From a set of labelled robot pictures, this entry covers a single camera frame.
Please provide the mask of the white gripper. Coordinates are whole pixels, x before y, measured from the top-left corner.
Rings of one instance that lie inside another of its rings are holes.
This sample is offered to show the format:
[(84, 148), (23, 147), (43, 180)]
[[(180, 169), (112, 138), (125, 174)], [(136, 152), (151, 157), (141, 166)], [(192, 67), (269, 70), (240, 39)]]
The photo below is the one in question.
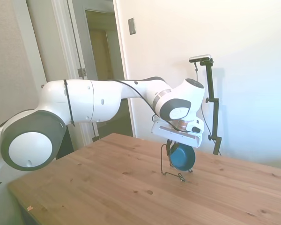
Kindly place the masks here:
[(167, 139), (167, 150), (170, 150), (172, 141), (175, 141), (172, 147), (178, 147), (179, 143), (182, 143), (195, 148), (198, 148), (202, 142), (202, 133), (177, 131), (162, 119), (154, 121), (151, 133)]

